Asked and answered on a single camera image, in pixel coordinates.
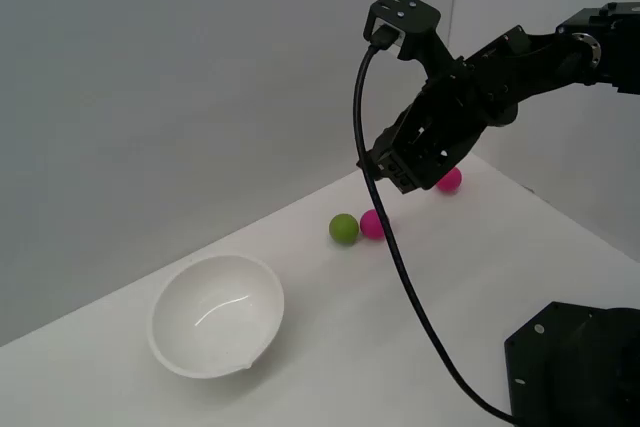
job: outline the ball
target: ball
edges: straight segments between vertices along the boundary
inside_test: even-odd
[[[358,221],[353,215],[338,214],[329,224],[329,235],[339,244],[351,245],[358,239]]]
[[[384,239],[384,230],[382,230],[380,217],[378,217],[378,213],[374,209],[364,213],[360,219],[360,230],[362,230],[362,234],[368,239]]]
[[[462,183],[462,172],[454,167],[445,176],[438,181],[436,187],[445,194],[455,194]]]

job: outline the green ball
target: green ball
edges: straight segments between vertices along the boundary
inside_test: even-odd
[[[359,232],[358,221],[353,215],[338,214],[331,219],[329,224],[329,235],[339,244],[353,244],[357,240]]]

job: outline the black cable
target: black cable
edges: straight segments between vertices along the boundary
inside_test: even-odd
[[[395,38],[393,38],[390,42],[381,43],[380,41],[378,41],[375,42],[375,45],[369,46],[369,48],[367,49],[367,53],[365,54],[364,58],[362,59],[362,63],[360,64],[358,77],[356,78],[355,91],[353,93],[353,130],[356,139],[356,147],[358,149],[358,157],[360,158],[360,165],[362,165],[363,167],[362,173],[364,175],[364,181],[367,184],[367,190],[369,191],[373,206],[376,209],[378,217],[380,218],[380,223],[382,224],[382,229],[384,230],[384,236],[387,240],[387,244],[389,245],[389,252],[391,253],[391,258],[396,265],[396,269],[398,270],[398,275],[400,276],[400,280],[402,281],[404,290],[409,297],[409,301],[411,302],[411,305],[413,306],[418,319],[420,319],[422,327],[427,333],[429,340],[431,340],[431,343],[435,347],[436,352],[442,360],[442,363],[449,371],[449,374],[451,374],[453,380],[456,381],[456,383],[464,391],[464,393],[467,394],[471,398],[471,400],[473,400],[486,412],[490,413],[500,420],[504,420],[505,422],[509,422],[519,427],[525,427],[525,423],[522,420],[513,417],[512,415],[509,415],[505,412],[502,412],[500,409],[495,408],[491,404],[487,403],[482,397],[480,397],[471,388],[471,386],[467,384],[464,378],[462,378],[460,372],[458,372],[458,369],[456,369],[455,365],[451,361],[449,354],[442,345],[442,342],[438,338],[435,330],[433,330],[431,322],[429,321],[427,314],[422,308],[422,304],[420,303],[418,294],[413,288],[413,284],[411,283],[411,279],[409,278],[407,269],[404,266],[404,261],[402,260],[402,256],[400,255],[400,250],[398,249],[398,244],[396,243],[395,236],[393,235],[393,230],[391,229],[391,224],[389,223],[389,217],[387,217],[387,213],[385,212],[384,206],[382,205],[382,200],[380,200],[380,194],[378,193],[376,183],[367,168],[369,163],[367,162],[366,158],[367,149],[364,145],[364,135],[362,133],[362,91],[364,89],[364,80],[373,56],[376,55],[380,50],[386,50],[394,41]]]

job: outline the white bowl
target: white bowl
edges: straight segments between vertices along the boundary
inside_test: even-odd
[[[282,285],[263,262],[210,257],[167,284],[151,312],[151,350],[167,369],[210,379],[248,369],[269,346],[284,313]]]

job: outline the cable connector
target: cable connector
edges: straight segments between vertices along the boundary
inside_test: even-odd
[[[383,25],[371,36],[371,45],[378,50],[387,50],[400,37],[400,31],[390,25]]]
[[[428,77],[435,77],[453,62],[453,57],[436,33],[439,21],[440,12],[420,0],[378,0],[369,7],[363,35],[374,48],[389,49],[398,60],[417,60]],[[398,32],[389,47],[386,38],[379,42],[373,39],[385,25]]]

